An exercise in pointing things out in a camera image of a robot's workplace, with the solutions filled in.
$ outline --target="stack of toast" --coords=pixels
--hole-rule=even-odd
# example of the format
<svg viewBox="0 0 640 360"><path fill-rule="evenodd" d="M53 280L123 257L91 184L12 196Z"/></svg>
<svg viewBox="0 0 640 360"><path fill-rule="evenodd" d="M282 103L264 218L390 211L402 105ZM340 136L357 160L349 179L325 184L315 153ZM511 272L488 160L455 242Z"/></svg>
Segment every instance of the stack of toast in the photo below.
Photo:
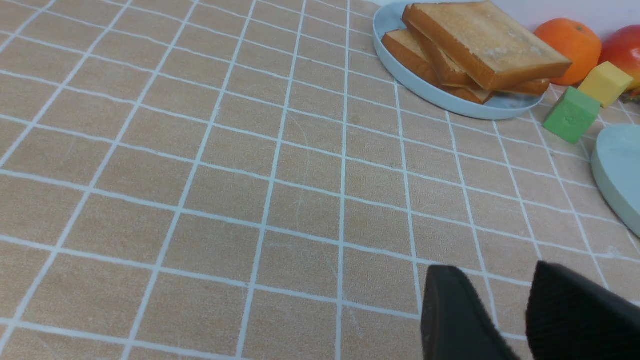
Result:
<svg viewBox="0 0 640 360"><path fill-rule="evenodd" d="M571 60L491 1L410 4L383 45L429 84L484 104L497 92L543 95Z"/></svg>

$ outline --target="toy block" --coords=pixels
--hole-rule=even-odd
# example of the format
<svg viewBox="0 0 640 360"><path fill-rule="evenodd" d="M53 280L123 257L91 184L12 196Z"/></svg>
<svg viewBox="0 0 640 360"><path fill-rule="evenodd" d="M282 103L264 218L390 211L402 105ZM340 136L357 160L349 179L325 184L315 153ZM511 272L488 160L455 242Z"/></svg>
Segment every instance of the toy block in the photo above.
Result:
<svg viewBox="0 0 640 360"><path fill-rule="evenodd" d="M547 115L543 126L564 141L577 143L596 120L599 111L597 100L568 87Z"/></svg>
<svg viewBox="0 0 640 360"><path fill-rule="evenodd" d="M603 108L613 104L634 80L610 62L596 66L578 90L600 101Z"/></svg>

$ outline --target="plate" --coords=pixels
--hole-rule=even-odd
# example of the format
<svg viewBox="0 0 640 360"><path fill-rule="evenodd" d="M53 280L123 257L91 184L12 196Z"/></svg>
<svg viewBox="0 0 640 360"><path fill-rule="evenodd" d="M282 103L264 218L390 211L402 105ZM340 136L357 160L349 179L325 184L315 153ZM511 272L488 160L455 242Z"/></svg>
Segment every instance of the plate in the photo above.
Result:
<svg viewBox="0 0 640 360"><path fill-rule="evenodd" d="M591 171L611 209L640 236L640 126L602 130L591 156Z"/></svg>
<svg viewBox="0 0 640 360"><path fill-rule="evenodd" d="M382 37L389 31L406 29L402 22L402 13L405 6L412 3L414 2L393 3L383 6L378 9L373 17L373 43L376 53L382 64L402 85L419 97L443 109L466 117L483 120L504 120L518 117L542 101L542 96L498 94L484 105L476 104L438 89L400 64L387 51L387 48L382 45Z"/></svg>

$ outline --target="toast crust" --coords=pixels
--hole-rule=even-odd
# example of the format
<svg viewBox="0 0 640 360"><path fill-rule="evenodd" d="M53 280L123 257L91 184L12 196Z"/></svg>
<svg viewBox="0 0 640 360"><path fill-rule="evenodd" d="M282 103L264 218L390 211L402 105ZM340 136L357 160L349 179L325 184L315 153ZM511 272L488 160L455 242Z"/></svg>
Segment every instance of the toast crust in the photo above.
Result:
<svg viewBox="0 0 640 360"><path fill-rule="evenodd" d="M526 81L557 78L571 66L491 1L412 9L411 23L484 89L510 90Z"/></svg>
<svg viewBox="0 0 640 360"><path fill-rule="evenodd" d="M424 56L420 46L408 30L389 31L382 38L382 44L396 60L412 73L429 84L453 95L476 104L484 104L491 99L493 92L485 90L469 90L443 85L429 60Z"/></svg>

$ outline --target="red apple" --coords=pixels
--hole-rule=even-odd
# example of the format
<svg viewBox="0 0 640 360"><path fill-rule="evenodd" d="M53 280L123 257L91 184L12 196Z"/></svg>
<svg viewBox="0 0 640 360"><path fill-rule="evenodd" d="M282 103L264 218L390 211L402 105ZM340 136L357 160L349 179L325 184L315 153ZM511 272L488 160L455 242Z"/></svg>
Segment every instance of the red apple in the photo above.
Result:
<svg viewBox="0 0 640 360"><path fill-rule="evenodd" d="M622 28L602 44L599 63L605 61L634 78L627 90L640 88L640 25Z"/></svg>

